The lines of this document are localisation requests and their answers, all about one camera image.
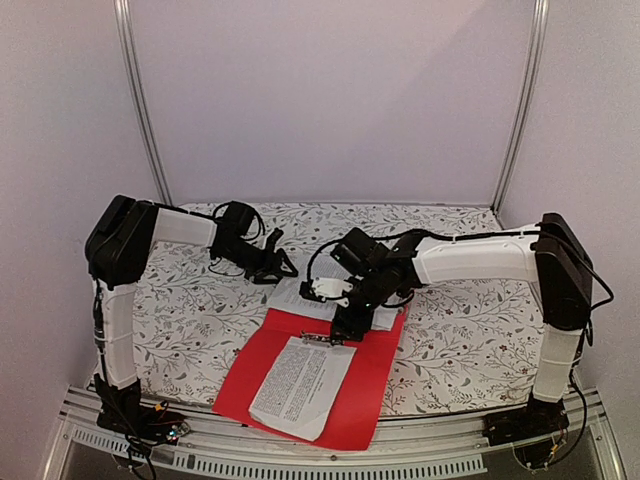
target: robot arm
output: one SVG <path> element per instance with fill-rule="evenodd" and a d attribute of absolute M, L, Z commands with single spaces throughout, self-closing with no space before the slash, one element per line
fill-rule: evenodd
<path fill-rule="evenodd" d="M 284 250 L 275 249 L 281 230 L 275 229 L 260 249 L 244 239 L 254 218 L 264 230 L 257 212 L 238 202 L 225 206 L 224 214 L 214 218 L 117 196 L 91 233 L 85 255 L 95 280 L 94 334 L 102 368 L 94 379 L 103 400 L 98 419 L 103 428 L 153 441 L 175 441 L 181 433 L 174 428 L 183 425 L 180 418 L 167 421 L 171 415 L 160 412 L 163 422 L 155 422 L 154 412 L 139 405 L 140 381 L 133 360 L 136 282 L 156 242 L 206 247 L 212 259 L 234 262 L 254 283 L 276 283 L 297 275 Z"/>
<path fill-rule="evenodd" d="M 393 294 L 410 299 L 414 289 L 457 279 L 510 278 L 537 286 L 545 331 L 525 412 L 529 419 L 518 419 L 502 438 L 490 440 L 514 441 L 566 423 L 561 400 L 590 321 L 592 264 L 560 215 L 546 214 L 537 226 L 459 237 L 417 229 L 402 235 L 391 249 L 353 229 L 331 256 L 352 277 L 337 282 L 308 278 L 301 294 L 338 303 L 331 328 L 334 342 L 361 341 L 371 328 L 373 311 Z M 533 417 L 537 427 L 523 426 Z"/>

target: white wall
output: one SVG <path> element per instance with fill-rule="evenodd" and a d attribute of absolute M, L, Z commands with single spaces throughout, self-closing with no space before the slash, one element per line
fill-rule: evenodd
<path fill-rule="evenodd" d="M 558 211 L 617 294 L 594 314 L 583 371 L 640 478 L 640 3 L 551 2 L 507 225 Z"/>
<path fill-rule="evenodd" d="M 0 477 L 35 478 L 93 362 L 84 241 L 154 197 L 111 0 L 0 2 Z"/>
<path fill-rule="evenodd" d="M 174 198 L 488 205 L 533 6 L 131 2 Z"/>

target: red folder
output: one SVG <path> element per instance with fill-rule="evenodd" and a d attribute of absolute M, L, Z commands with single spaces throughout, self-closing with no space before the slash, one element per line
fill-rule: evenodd
<path fill-rule="evenodd" d="M 333 450 L 366 450 L 380 415 L 391 363 L 400 341 L 407 309 L 390 332 L 372 330 L 356 347 L 349 371 L 333 404 L 322 435 L 313 442 L 265 427 L 249 416 L 249 406 L 271 366 L 291 336 L 301 332 L 328 335 L 331 323 L 269 310 L 262 327 L 240 351 L 222 384 L 213 411 L 251 427 Z"/>

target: leaf pattern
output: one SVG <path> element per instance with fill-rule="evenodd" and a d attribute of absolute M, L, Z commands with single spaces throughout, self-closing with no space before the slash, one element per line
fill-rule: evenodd
<path fill-rule="evenodd" d="M 185 205 L 205 214 L 214 207 Z M 354 226 L 376 236 L 415 227 L 447 234 L 499 228 L 484 208 L 311 203 L 256 208 L 267 232 L 275 227 L 285 232 L 278 245 L 292 256 L 310 254 Z M 273 288 L 249 283 L 226 260 L 212 264 L 204 248 L 156 245 L 134 304 L 134 358 L 144 393 L 212 404 L 237 353 L 262 324 Z M 464 280 L 422 289 L 404 326 L 381 415 L 523 403 L 541 336 L 541 315 L 525 283 Z"/>

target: document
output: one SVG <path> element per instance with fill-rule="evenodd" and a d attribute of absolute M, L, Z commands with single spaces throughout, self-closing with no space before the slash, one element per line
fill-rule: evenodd
<path fill-rule="evenodd" d="M 294 264 L 299 272 L 306 272 L 309 257 L 298 257 Z M 318 256 L 313 262 L 314 277 L 340 278 L 347 277 L 345 270 L 331 257 Z M 283 312 L 315 318 L 317 320 L 333 320 L 337 305 L 334 302 L 314 302 L 300 296 L 300 279 L 285 277 L 267 300 L 267 307 Z M 378 308 L 373 313 L 372 330 L 391 331 L 398 314 L 395 308 Z"/>
<path fill-rule="evenodd" d="M 249 415 L 275 430 L 316 440 L 355 351 L 291 337 L 251 403 Z"/>
<path fill-rule="evenodd" d="M 324 392 L 322 394 L 328 395 L 332 388 L 338 388 L 335 385 L 332 388 L 327 387 L 327 385 L 333 384 L 333 377 L 327 377 L 327 380 L 318 380 L 314 383 L 312 381 L 314 374 L 305 372 L 304 368 L 307 363 L 312 364 L 313 368 L 306 367 L 311 368 L 312 372 L 318 370 L 318 357 L 312 360 L 309 351 L 306 353 L 294 352 L 296 356 L 299 355 L 300 358 L 307 358 L 307 360 L 304 362 L 298 359 L 294 362 L 288 361 L 286 364 L 289 365 L 289 369 L 280 370 L 279 373 L 273 374 L 271 380 L 277 380 L 279 377 L 288 379 L 285 385 L 288 391 L 285 394 L 274 390 L 273 387 L 267 387 L 265 382 L 289 342 L 292 342 L 295 347 L 304 345 L 298 339 L 300 332 L 329 335 L 331 323 L 274 309 L 267 312 L 262 326 L 238 353 L 216 397 L 212 407 L 213 411 L 250 427 L 319 447 L 345 451 L 366 450 L 376 431 L 389 371 L 397 351 L 407 312 L 408 309 L 405 308 L 402 313 L 398 314 L 393 330 L 390 332 L 372 331 L 365 335 L 362 342 L 353 344 L 356 353 L 353 354 L 349 365 L 341 367 L 342 370 L 346 370 L 348 367 L 348 371 L 342 385 L 339 386 L 338 395 L 332 405 L 329 402 L 323 406 L 324 408 L 318 409 L 322 414 L 323 410 L 330 409 L 324 429 L 311 425 L 306 428 L 308 430 L 315 428 L 315 431 L 313 434 L 307 434 L 308 432 L 300 432 L 301 428 L 290 429 L 292 422 L 280 418 L 288 415 L 294 423 L 300 422 L 303 418 L 305 420 L 312 419 L 314 415 L 308 413 L 310 410 L 305 410 L 311 405 L 305 407 L 302 399 L 309 396 L 309 391 L 318 392 L 318 394 Z M 333 358 L 335 354 L 340 354 L 345 347 L 334 346 L 327 351 L 328 347 L 324 344 L 309 343 L 306 346 L 309 345 L 317 346 L 321 352 L 329 355 L 329 361 L 324 364 L 324 368 L 329 374 L 338 370 L 332 365 Z M 300 393 L 296 393 L 299 388 L 296 383 L 302 382 L 305 375 L 307 376 L 305 383 L 312 386 L 307 385 L 306 388 L 302 388 Z M 282 382 L 277 381 L 273 385 L 282 386 Z M 263 396 L 258 398 L 258 392 L 262 388 L 267 389 L 265 391 L 270 393 L 263 393 Z M 294 401 L 293 398 L 288 400 L 289 397 L 296 395 L 298 395 L 297 400 Z M 316 398 L 317 394 L 312 394 L 309 397 L 310 400 Z M 257 408 L 254 405 L 253 411 L 250 412 L 253 404 L 257 404 Z M 269 422 L 270 419 L 277 423 L 277 425 L 274 423 L 276 427 L 271 428 L 262 423 L 263 421 Z M 319 430 L 322 430 L 322 433 L 315 440 L 301 438 L 302 435 L 312 438 L 317 435 Z"/>

